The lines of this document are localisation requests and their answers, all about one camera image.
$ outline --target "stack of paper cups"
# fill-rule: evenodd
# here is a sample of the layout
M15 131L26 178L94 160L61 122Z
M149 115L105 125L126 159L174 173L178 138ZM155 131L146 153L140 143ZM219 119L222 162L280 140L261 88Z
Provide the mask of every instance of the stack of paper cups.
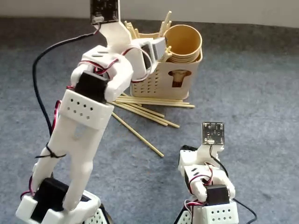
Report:
M176 25L165 32L167 45L171 46L173 63L192 63L200 54L202 38L200 33L187 25Z

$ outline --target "white robot part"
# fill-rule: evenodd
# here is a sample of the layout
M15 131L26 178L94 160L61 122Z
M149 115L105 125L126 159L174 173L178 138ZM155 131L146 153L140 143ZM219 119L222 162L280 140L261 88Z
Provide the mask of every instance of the white robot part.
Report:
M233 199L235 197L235 187L233 186L232 182L229 180L229 178L226 176L223 170L212 165L185 166L185 179L189 181L193 179L189 186L189 189L192 191L192 193L197 197L197 199L200 202L206 201L206 188L204 186L204 183L202 182L202 179L209 179L208 177L212 175L210 169L212 169L213 171L213 184L226 185L229 192L229 197Z
M66 90L55 129L47 145L55 155L71 156L71 184L63 202L63 208L73 210L78 205L93 169L93 158L114 107L106 105L74 91ZM49 155L44 148L41 156ZM32 178L33 191L51 176L59 158L40 158Z
M235 202L213 206L195 207L194 224L238 224L238 209Z
M80 202L73 211L56 212L49 209L43 218L41 224L81 224L89 217L93 216L99 206L100 199L88 191L84 191L83 195L90 198L87 202ZM16 212L16 216L28 224L39 224L39 222L31 218L37 201L31 196L24 196Z
M212 156L219 159L218 153L223 150L224 146L213 146ZM181 175L184 176L185 166L193 164L204 165L205 162L209 162L214 166L219 167L219 164L210 156L210 145L201 145L196 151L181 150L178 169L181 172Z

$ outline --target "wooden chopstick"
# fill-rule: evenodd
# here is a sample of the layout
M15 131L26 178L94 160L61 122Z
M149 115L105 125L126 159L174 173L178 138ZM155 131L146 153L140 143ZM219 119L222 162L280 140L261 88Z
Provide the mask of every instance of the wooden chopstick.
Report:
M118 107L121 107L121 108L123 108L123 109L126 109L126 110L128 110L128 111L131 111L131 112L133 112L133 113L136 113L136 114L138 114L138 115L140 115L140 116L142 116L142 117L148 118L148 119L150 119L150 120L152 120L152 121L154 121L154 122L157 122L157 123L159 123L159 124L161 124L161 125L163 125L163 126L168 126L167 123L165 123L165 122L163 122L163 121L160 121L160 120L158 120L158 119L156 119L156 118L154 118L154 117L151 117L151 116L147 115L147 114L146 114L147 112L140 112L140 111L138 111L137 108L136 108L136 109L132 109L132 108L128 107L128 105L117 104L117 103L114 103L114 102L112 102L111 104L113 104L114 106L118 106Z
M195 105L182 104L176 102L163 102L163 101L135 101L135 100L127 100L127 99L117 99L116 103L126 103L126 104L147 104L147 105L163 105L163 106L176 106L176 107L189 107L195 108Z
M158 113L158 112L156 112L156 111L152 111L152 110L147 109L147 108L144 108L144 107L142 107L142 106L138 106L137 104L128 104L128 105L133 106L133 107L136 107L136 108L138 108L138 109L140 109L140 110L149 112L149 113L154 114L154 115L156 115L156 116L158 116L158 117L161 117L161 118L164 118L164 117L165 117L164 114Z
M149 146L155 153L157 153L162 158L164 154L161 153L158 149L156 149L152 144L150 144L144 137L142 137L137 131L135 131L130 125L128 125L124 120L122 120L119 116L117 116L114 112L112 116L116 118L119 122L121 122L127 129L129 129L134 135L136 135L141 141L143 141L147 146Z
M129 99L132 99L132 100L145 100L145 101L153 100L153 101L183 102L183 100L181 100L181 99L160 99L160 98L148 98L148 97L131 97L131 96L128 96L128 95L119 96L119 98L129 98Z
M126 93L122 93L121 94L121 96L119 96L119 97L131 97L131 96L129 96L128 94L126 94Z
M127 106L128 108L134 109L134 107L132 107L132 106L130 106L130 105L126 105L126 106ZM135 108L135 110L136 110L136 111L139 111L139 112L143 112L142 110L137 109L137 108ZM175 124L175 123L172 123L172 122L170 122L170 121L168 121L168 120L165 120L165 119L163 119L163 118L160 118L160 117L158 117L158 116L156 116L156 115L154 115L154 114L151 114L151 113L148 113L148 112L144 112L144 114L146 114L146 115L148 115L148 116L150 116L150 117L153 117L154 119L160 120L160 121L162 121L162 122L164 122L164 123L166 123L166 124L168 124L168 125L170 125L170 126L179 128L179 125L177 125L177 124Z

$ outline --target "white plastic basket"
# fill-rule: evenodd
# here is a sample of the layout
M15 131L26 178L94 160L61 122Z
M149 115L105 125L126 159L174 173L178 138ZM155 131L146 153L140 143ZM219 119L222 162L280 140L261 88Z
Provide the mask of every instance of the white plastic basket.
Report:
M202 50L195 62L190 64L178 64L171 62L158 63L156 71L140 83L131 84L131 95L134 97L186 99L189 96L189 89L193 78L198 74L198 66L203 58ZM185 70L185 76L181 86L174 83L172 71Z

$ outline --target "chopstick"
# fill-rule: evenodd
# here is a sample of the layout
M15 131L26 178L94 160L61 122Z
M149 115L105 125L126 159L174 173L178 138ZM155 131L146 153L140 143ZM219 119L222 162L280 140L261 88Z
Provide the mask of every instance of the chopstick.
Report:
M164 122L164 123L166 123L166 124L168 124L168 125L170 125L170 126L179 128L179 125L174 124L174 123L172 123L172 122L170 122L170 121L168 121L168 120L165 120L165 119L163 119L163 118L160 118L160 117L158 117L158 116L156 116L156 115L154 115L154 114L151 114L151 113L148 113L148 112L144 112L144 111L142 111L142 110L140 110L140 109L137 109L137 108L134 108L134 107L132 107L132 106L130 106L130 105L126 105L126 104L124 104L124 105L125 105L127 108L131 108L131 109L133 109L133 110L136 110L136 111L139 111L139 112L143 112L144 114L146 114L146 115L148 115L148 116L150 116L150 117L152 117L152 118L154 118L154 119L157 119L157 120L159 120L159 121L162 121L162 122Z
M152 120L152 121L154 121L154 122L157 122L157 123L159 123L159 124L161 124L161 125L163 125L163 126L168 126L168 124L167 124L166 122L163 122L163 121L161 121L161 120L159 120L159 119L157 119L157 118L154 118L154 117L152 117L152 116L149 116L149 115L147 114L147 112L141 112L141 111L139 111L138 109L132 109L132 108L130 108L128 105L124 105L124 104L117 104L117 103L114 103L114 102L112 102L111 104L113 104L114 106L118 106L118 107L121 107L121 108L123 108L123 109L126 109L126 110L128 110L128 111L131 111L131 112L133 112L133 113L136 113L136 114L138 114L138 115L140 115L140 116L142 116L142 117L148 118L148 119L150 119L150 120Z
M126 103L126 104L147 104L147 105L164 105L164 106L174 106L174 107L188 107L195 108L195 105L190 105L185 102L170 102L170 101L154 101L154 100L131 100L131 99L116 99L116 103Z
M122 120L119 116L117 116L114 112L112 112L112 116L116 118L119 122L121 122L127 129L129 129L134 135L136 135L141 141L143 141L147 146L149 146L155 153L157 153L162 158L164 154L161 153L158 149L156 149L152 144L150 144L144 137L142 137L137 131L135 131L130 125L128 125L124 120Z

